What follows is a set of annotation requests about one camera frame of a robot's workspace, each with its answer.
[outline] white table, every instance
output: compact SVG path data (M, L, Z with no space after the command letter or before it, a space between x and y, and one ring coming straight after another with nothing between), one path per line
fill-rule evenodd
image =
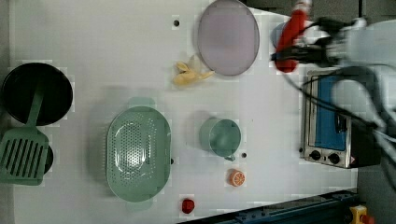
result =
M47 60L75 89L66 118L43 128L55 151L44 183L14 187L16 223L176 223L356 188L357 170L300 159L302 98L268 62L268 36L283 16L253 10L261 48L244 75L215 76L184 90L171 83L176 61L197 52L198 20L211 2L10 2L11 65ZM305 72L300 68L294 80ZM139 204L117 198L104 169L107 128L133 96L155 99L171 124L175 159L163 190ZM234 162L200 149L197 132L212 115L234 119L242 128ZM232 168L246 174L244 186L225 182ZM196 203L189 215L180 212L185 197Z

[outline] green measuring cup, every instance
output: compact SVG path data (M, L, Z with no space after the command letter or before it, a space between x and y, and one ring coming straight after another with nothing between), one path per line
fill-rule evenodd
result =
M234 153L241 143L241 131L230 119L208 119L201 127L200 142L204 149L234 161Z

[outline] small black dot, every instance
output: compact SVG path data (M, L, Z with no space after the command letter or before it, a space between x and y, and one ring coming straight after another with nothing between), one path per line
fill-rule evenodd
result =
M180 25L180 21L179 21L179 20L175 20L175 21L174 21L174 25L175 25L176 27L178 27L178 26Z

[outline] black pot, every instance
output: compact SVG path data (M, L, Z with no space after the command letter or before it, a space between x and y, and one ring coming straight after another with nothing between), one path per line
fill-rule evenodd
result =
M26 63L15 68L3 83L2 101L14 119L26 123L38 80L44 82L45 89L37 126L49 125L61 119L73 102L70 81L57 68L45 63Z

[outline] oven control knob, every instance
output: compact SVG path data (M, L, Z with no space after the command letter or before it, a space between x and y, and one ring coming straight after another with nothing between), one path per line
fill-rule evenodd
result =
M311 154L309 154L309 156L314 160L314 161L318 161L320 159L320 152L318 151L313 151L311 152Z
M340 157L337 154L332 154L328 158L332 162L332 164L337 164L338 162L340 162Z

